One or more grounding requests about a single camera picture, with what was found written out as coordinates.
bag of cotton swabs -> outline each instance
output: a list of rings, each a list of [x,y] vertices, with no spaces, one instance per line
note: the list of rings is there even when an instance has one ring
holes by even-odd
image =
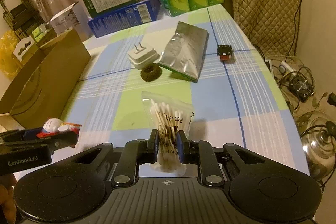
[[[164,95],[142,92],[142,102],[153,128],[159,131],[159,152],[154,170],[183,175],[186,165],[180,163],[176,148],[176,134],[183,130],[189,135],[194,107]]]

plaid tablecloth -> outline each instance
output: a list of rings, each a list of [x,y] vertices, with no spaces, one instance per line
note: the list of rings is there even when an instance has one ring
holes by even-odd
[[[129,62],[127,52],[138,42],[150,44],[161,52],[178,21],[209,32],[198,82],[181,79],[166,69],[156,81],[144,82],[140,71]],[[233,61],[220,62],[216,56],[218,44],[232,44]],[[56,151],[54,161],[103,142],[118,147],[130,140],[148,139],[151,129],[141,102],[141,92],[147,90],[194,106],[189,139],[206,140],[214,147],[236,143],[309,173],[295,123],[276,82],[258,52],[221,5],[174,18],[163,16],[156,22],[101,38],[92,37],[85,45],[92,59],[62,117],[64,121],[83,125],[80,139],[75,149]],[[140,175],[162,174],[144,165]]]

ribbed gray surface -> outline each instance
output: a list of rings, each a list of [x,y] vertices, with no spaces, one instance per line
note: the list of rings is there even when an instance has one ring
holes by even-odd
[[[33,222],[28,220],[23,222],[23,224],[30,223]],[[132,187],[113,190],[101,208],[73,223],[257,224],[259,222],[250,220],[235,210],[221,190],[204,187],[196,178],[139,178],[138,183]]]

white box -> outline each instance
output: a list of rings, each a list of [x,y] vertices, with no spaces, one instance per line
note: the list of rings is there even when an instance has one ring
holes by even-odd
[[[60,35],[70,27],[73,27],[82,41],[92,36],[91,29],[87,24],[89,18],[84,12],[79,2],[71,4],[69,7],[54,15],[50,20],[57,35]]]

human hand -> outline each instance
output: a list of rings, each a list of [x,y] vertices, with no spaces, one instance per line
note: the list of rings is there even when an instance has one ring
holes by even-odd
[[[0,176],[0,205],[2,211],[10,224],[15,224],[16,207],[13,198],[13,186],[16,184],[16,178],[13,174]]]

